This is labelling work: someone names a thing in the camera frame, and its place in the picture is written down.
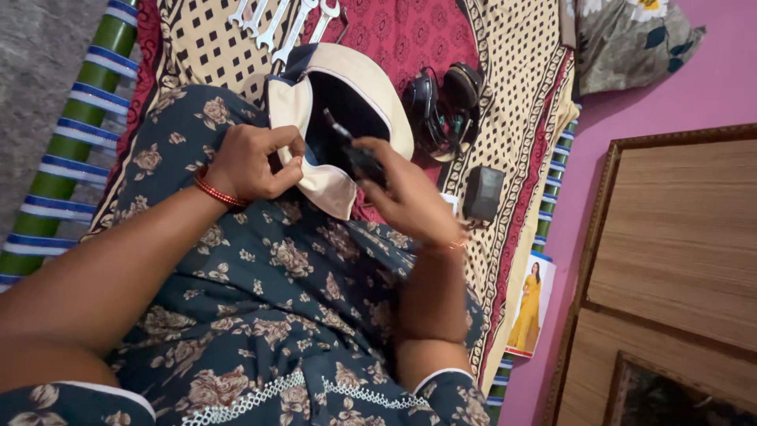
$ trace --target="black headphones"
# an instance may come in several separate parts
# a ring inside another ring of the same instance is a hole
[[[402,94],[416,146],[438,159],[455,152],[463,141],[475,138],[482,84],[481,76],[462,62],[450,66],[441,88],[437,88],[434,70],[422,68],[420,76]]]

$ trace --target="pillow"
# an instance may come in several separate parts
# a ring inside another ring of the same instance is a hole
[[[674,73],[699,47],[705,27],[691,29],[668,0],[579,0],[581,95],[646,86]]]

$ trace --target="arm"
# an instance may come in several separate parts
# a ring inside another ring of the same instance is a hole
[[[414,391],[426,377],[444,368],[470,373],[465,348],[465,250],[451,249],[462,235],[449,205],[418,166],[388,143],[362,138],[356,146],[371,149],[384,165],[389,196],[375,183],[361,182],[366,196],[394,229],[421,242],[415,268],[400,293],[395,342],[401,384]]]
[[[271,174],[267,155],[283,146],[304,151],[296,128],[231,127],[205,180],[235,198],[276,197],[302,178],[299,158]],[[137,322],[179,260],[226,210],[198,188],[186,188],[3,293],[0,392],[55,380],[114,385],[98,357]],[[35,371],[39,364],[32,360],[40,358],[58,362]]]

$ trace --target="red bangle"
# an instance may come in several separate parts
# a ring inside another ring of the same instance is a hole
[[[204,180],[202,180],[205,177],[206,173],[207,173],[207,166],[202,166],[195,172],[195,184],[204,193],[208,194],[209,196],[217,199],[218,201],[226,205],[236,205],[238,207],[245,207],[247,204],[250,204],[250,202],[247,200],[237,199],[232,196],[227,196],[226,194],[208,185]]]

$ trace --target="wooden frame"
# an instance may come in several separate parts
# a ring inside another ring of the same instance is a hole
[[[568,317],[565,322],[565,328],[562,332],[560,347],[557,356],[557,365],[552,377],[549,393],[547,394],[547,404],[544,410],[542,426],[551,426],[557,422],[557,413],[559,410],[562,390],[565,385],[565,376],[567,366],[570,361],[570,352],[573,344],[573,336],[578,324],[578,313],[581,308],[590,309],[596,312],[602,312],[617,318],[623,318],[636,324],[645,324],[647,327],[655,328],[663,333],[681,337],[689,341],[696,341],[704,346],[716,349],[718,351],[728,352],[732,356],[740,359],[748,359],[752,362],[757,360],[754,352],[736,348],[725,343],[716,342],[704,337],[699,337],[692,333],[678,330],[664,324],[653,323],[653,321],[640,318],[635,315],[629,315],[624,312],[608,309],[587,301],[587,284],[590,282],[591,272],[597,256],[597,248],[602,236],[605,224],[605,218],[609,208],[609,202],[612,198],[612,189],[615,184],[615,176],[618,172],[618,165],[622,153],[626,149],[644,149],[659,146],[684,146],[695,145],[700,143],[717,143],[730,142],[734,140],[757,139],[757,124],[744,124],[739,126],[715,127],[703,130],[692,130],[686,132],[666,133],[652,136],[640,136],[627,139],[614,139],[610,143],[607,151],[604,171],[600,178],[600,185],[597,190],[597,198],[594,202],[594,208],[591,214],[589,227],[584,242],[584,249],[581,254],[581,263],[578,269],[578,283],[575,290],[575,296],[569,308]]]

